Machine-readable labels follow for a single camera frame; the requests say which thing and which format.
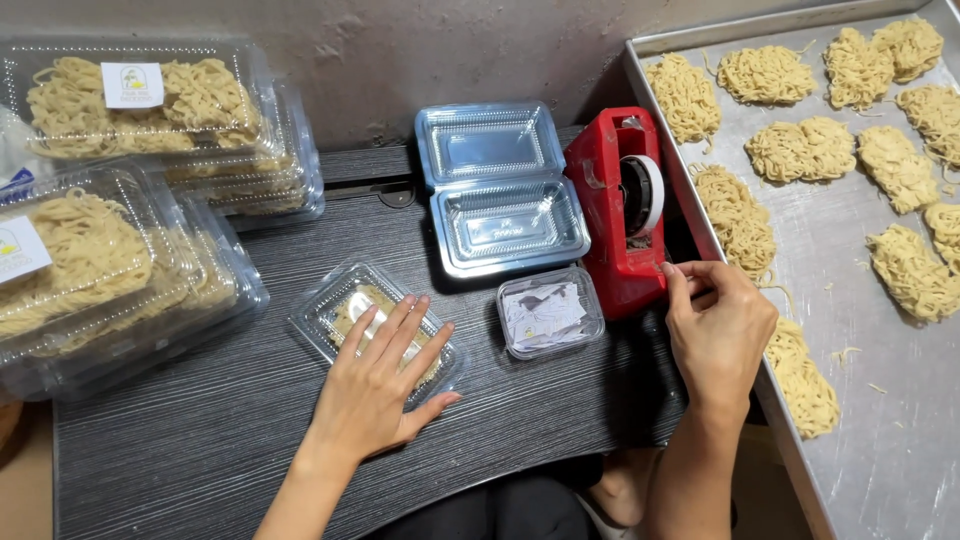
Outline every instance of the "tape roll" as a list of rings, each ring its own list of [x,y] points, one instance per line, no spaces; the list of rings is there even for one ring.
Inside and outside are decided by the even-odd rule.
[[[663,214],[663,176],[647,156],[620,159],[620,191],[623,193],[623,222],[628,238],[650,234]]]

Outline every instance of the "red tape dispenser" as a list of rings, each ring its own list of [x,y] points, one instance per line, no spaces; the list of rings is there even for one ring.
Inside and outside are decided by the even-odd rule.
[[[592,238],[581,259],[596,285],[604,318],[633,315],[666,291],[660,271],[664,185],[650,113],[606,109],[564,151],[564,174]]]

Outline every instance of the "stack of noodle containers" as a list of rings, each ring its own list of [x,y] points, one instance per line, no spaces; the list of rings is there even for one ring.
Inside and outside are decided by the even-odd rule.
[[[0,55],[0,242],[36,233],[0,245],[0,404],[86,397],[262,311],[234,229],[324,209],[300,95],[262,51],[12,37]],[[37,244],[51,262],[24,266]]]

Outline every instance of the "wood grain surface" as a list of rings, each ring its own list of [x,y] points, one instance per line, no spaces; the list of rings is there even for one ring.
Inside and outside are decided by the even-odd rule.
[[[248,233],[272,299],[252,325],[95,398],[55,407],[60,540],[250,538],[300,443],[326,364],[286,320],[301,292],[365,254],[458,323],[465,398],[406,448],[357,472],[325,540],[358,537],[477,483],[577,454],[662,445],[685,394],[658,310],[533,361],[505,351],[493,303],[506,278],[443,277],[421,202],[332,201],[313,223]]]

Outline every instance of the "finger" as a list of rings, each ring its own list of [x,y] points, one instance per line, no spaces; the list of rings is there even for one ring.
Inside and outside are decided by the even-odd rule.
[[[693,305],[693,311],[700,313],[713,307],[717,303],[718,298],[720,298],[720,295],[714,290],[703,296],[694,298],[690,303]]]
[[[403,322],[407,313],[410,312],[410,308],[413,307],[415,300],[416,297],[414,295],[408,294],[396,303],[390,315],[387,316],[387,320],[380,323],[380,328],[376,329],[373,339],[367,344],[367,349],[363,352],[364,358],[373,362],[380,359],[383,351],[390,344],[390,340],[394,338],[396,329],[400,326],[400,323]]]
[[[690,293],[690,298],[713,288],[713,283],[707,278],[687,278],[686,290]]]
[[[414,308],[407,313],[399,328],[394,332],[390,344],[380,355],[379,362],[383,362],[383,369],[392,370],[392,373],[396,373],[397,366],[403,360],[407,349],[410,348],[410,343],[413,342],[414,336],[420,329],[420,322],[423,320],[423,315],[426,315],[428,307],[430,307],[430,297],[424,294],[417,299]]]
[[[690,305],[690,293],[684,273],[669,262],[661,264],[660,269],[666,276],[666,286],[670,293],[670,311],[675,316],[686,316],[692,313],[693,307]]]
[[[370,323],[373,322],[373,317],[376,316],[378,311],[379,308],[377,306],[370,306],[359,317],[357,317],[357,321],[353,323],[353,326],[350,327],[347,335],[344,336],[344,342],[340,345],[340,352],[337,353],[337,361],[340,361],[341,359],[356,358],[357,348],[360,347],[360,341],[363,339],[363,334],[365,331],[367,331],[367,327],[370,326]]]
[[[434,396],[416,410],[404,414],[400,417],[400,427],[396,430],[396,442],[398,444],[412,442],[424,426],[440,416],[445,408],[459,402],[462,398],[463,396],[456,392],[444,392]]]
[[[689,260],[677,268],[687,276],[710,280],[720,296],[743,287],[754,288],[743,270],[719,260]]]
[[[417,386],[417,381],[420,380],[423,374],[433,365],[434,360],[437,359],[440,351],[444,349],[444,345],[446,345],[450,336],[453,335],[453,328],[453,323],[445,323],[441,326],[437,334],[431,337],[430,341],[426,342],[426,345],[420,349],[420,352],[417,353],[414,359],[403,369],[400,378],[407,386],[408,391],[412,391],[414,387]]]

